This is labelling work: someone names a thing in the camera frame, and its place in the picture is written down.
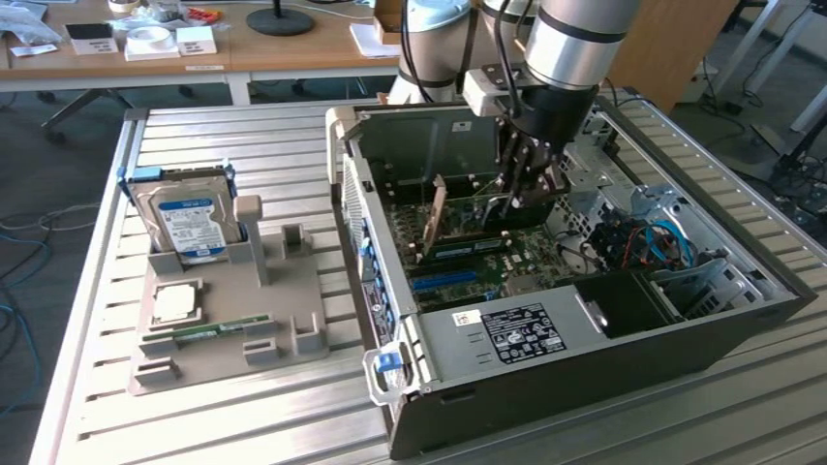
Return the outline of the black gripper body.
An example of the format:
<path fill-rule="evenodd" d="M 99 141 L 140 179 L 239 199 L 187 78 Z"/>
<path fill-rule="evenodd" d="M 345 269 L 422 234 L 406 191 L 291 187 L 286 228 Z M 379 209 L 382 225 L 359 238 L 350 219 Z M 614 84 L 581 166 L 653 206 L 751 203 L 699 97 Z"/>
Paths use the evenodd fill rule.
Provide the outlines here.
<path fill-rule="evenodd" d="M 578 134 L 598 94 L 597 85 L 581 90 L 551 85 L 523 88 L 518 116 L 507 114 L 501 136 L 507 140 L 518 132 L 525 138 L 547 143 L 554 154 L 562 154 Z"/>

